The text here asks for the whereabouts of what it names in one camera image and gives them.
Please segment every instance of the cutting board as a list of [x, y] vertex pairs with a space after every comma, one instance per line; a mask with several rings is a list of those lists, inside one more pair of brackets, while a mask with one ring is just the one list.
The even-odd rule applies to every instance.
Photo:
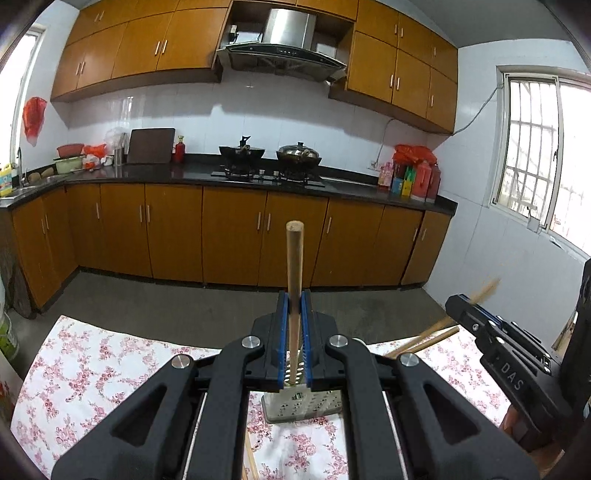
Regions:
[[174, 128], [132, 130], [127, 163], [170, 163], [174, 133]]

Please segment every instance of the black countertop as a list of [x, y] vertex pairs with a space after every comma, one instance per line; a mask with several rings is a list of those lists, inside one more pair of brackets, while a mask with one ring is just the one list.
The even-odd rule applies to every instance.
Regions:
[[104, 167], [95, 171], [81, 171], [51, 177], [52, 180], [46, 181], [44, 185], [32, 189], [17, 198], [0, 199], [0, 209], [11, 210], [53, 190], [59, 185], [78, 183], [159, 183], [238, 187], [267, 190], [270, 192], [374, 202], [413, 210], [429, 210], [446, 213], [451, 216], [456, 213], [457, 208], [456, 202], [442, 196], [437, 196], [435, 203], [416, 202], [393, 195], [389, 190], [380, 189], [376, 185], [328, 179], [324, 176], [324, 186], [302, 186], [301, 184], [292, 182], [277, 183], [270, 180], [234, 181], [228, 180], [225, 177], [212, 176], [214, 171], [219, 170], [220, 167], [216, 164], [189, 162], [180, 166], [173, 164], [125, 164], [122, 167]]

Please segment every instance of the range hood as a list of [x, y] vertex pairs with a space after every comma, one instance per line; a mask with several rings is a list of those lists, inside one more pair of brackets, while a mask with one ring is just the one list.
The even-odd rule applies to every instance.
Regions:
[[315, 25], [315, 15], [271, 9], [261, 41], [228, 44], [218, 58], [224, 68], [334, 82], [347, 65], [310, 49]]

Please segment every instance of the gray floor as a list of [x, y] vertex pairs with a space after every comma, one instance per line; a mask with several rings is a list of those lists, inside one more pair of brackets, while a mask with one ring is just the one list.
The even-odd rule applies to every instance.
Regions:
[[[221, 348], [246, 335], [257, 316], [273, 312], [277, 294], [184, 287], [80, 272], [43, 315], [10, 313], [21, 348], [13, 362], [24, 378], [60, 315], [107, 330], [181, 345]], [[336, 318], [341, 333], [366, 343], [416, 335], [444, 316], [423, 289], [312, 294], [314, 310]]]

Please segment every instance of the table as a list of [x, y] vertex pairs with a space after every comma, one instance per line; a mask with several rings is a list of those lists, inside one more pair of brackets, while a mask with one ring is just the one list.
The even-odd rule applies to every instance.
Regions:
[[[404, 341], [368, 348], [384, 354]], [[65, 451], [173, 355], [186, 353], [199, 359], [218, 352], [110, 332], [62, 316], [24, 380], [11, 430], [27, 455], [50, 477]], [[418, 355], [493, 423], [501, 423], [509, 401], [479, 363], [481, 354], [469, 332], [460, 329]], [[261, 393], [250, 393], [247, 420], [261, 480], [348, 478], [340, 415], [268, 424], [261, 397]]]

